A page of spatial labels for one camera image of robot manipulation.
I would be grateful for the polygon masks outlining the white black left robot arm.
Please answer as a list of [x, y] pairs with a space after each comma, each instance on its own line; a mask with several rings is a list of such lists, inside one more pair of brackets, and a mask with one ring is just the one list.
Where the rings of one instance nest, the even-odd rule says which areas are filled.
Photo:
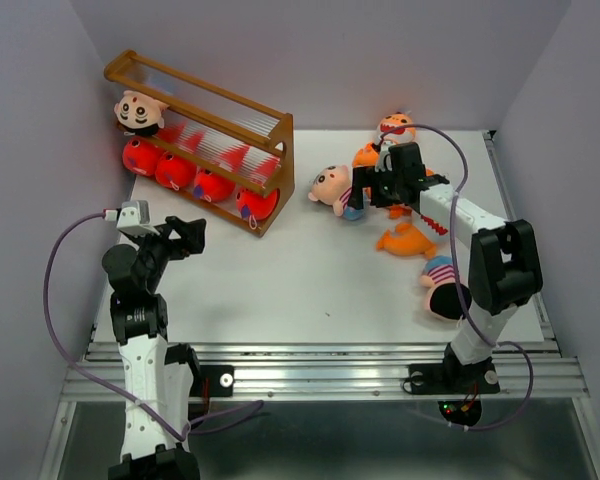
[[111, 247], [101, 264], [113, 292], [110, 317], [123, 364], [125, 429], [111, 479], [197, 479], [187, 441], [189, 394], [202, 382], [194, 349], [168, 342], [168, 313], [157, 287], [171, 261], [200, 254], [206, 222], [176, 216], [128, 243]]

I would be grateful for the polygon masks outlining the boy doll table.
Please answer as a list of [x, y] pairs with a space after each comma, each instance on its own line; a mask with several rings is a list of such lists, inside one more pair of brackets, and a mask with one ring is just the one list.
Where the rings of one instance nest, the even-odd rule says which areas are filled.
[[338, 218], [356, 221], [365, 215], [365, 210], [348, 204], [351, 193], [349, 168], [346, 165], [332, 165], [316, 175], [308, 192], [308, 199], [330, 206]]

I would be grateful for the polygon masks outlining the red shark plush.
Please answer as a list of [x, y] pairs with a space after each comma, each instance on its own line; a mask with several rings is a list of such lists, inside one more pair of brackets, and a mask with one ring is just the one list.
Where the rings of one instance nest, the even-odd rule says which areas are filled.
[[[195, 154], [204, 137], [205, 132], [197, 130], [180, 137], [174, 145], [180, 150]], [[178, 191], [193, 183], [198, 170], [199, 166], [197, 164], [165, 150], [158, 160], [154, 177], [163, 187]]]
[[[263, 185], [279, 165], [279, 158], [269, 156], [249, 176], [258, 185]], [[279, 191], [274, 190], [267, 196], [262, 196], [244, 187], [236, 194], [236, 209], [242, 220], [251, 230], [258, 227], [260, 221], [266, 220], [274, 211], [279, 199]]]
[[[231, 172], [239, 173], [249, 150], [248, 145], [239, 145], [225, 150], [216, 164]], [[200, 170], [193, 182], [193, 196], [215, 203], [226, 200], [234, 191], [236, 183], [208, 169]]]
[[171, 151], [149, 142], [145, 137], [131, 134], [122, 151], [123, 165], [138, 175], [154, 176], [158, 160], [165, 150]]

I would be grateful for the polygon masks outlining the boy doll black hair front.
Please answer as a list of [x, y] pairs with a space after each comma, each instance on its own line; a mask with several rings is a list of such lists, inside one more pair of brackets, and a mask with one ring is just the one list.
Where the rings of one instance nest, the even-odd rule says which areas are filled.
[[428, 260], [420, 276], [420, 284], [426, 289], [424, 310], [440, 321], [460, 321], [465, 318], [460, 298], [469, 308], [472, 295], [469, 288], [460, 282], [460, 297], [456, 288], [459, 277], [455, 274], [452, 258], [438, 255]]

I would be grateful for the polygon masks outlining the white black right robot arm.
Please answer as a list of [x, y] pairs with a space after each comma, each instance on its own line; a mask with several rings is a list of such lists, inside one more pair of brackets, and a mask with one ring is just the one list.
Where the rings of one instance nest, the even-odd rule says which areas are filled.
[[467, 281], [458, 257], [448, 268], [459, 303], [461, 326], [438, 363], [411, 364], [404, 389], [412, 395], [495, 394], [500, 386], [493, 364], [500, 336], [517, 309], [543, 286], [532, 225], [494, 215], [463, 197], [461, 189], [439, 174], [428, 174], [414, 143], [381, 149], [373, 166], [354, 169], [348, 204], [359, 209], [405, 205], [415, 216], [445, 229], [449, 245], [469, 250]]

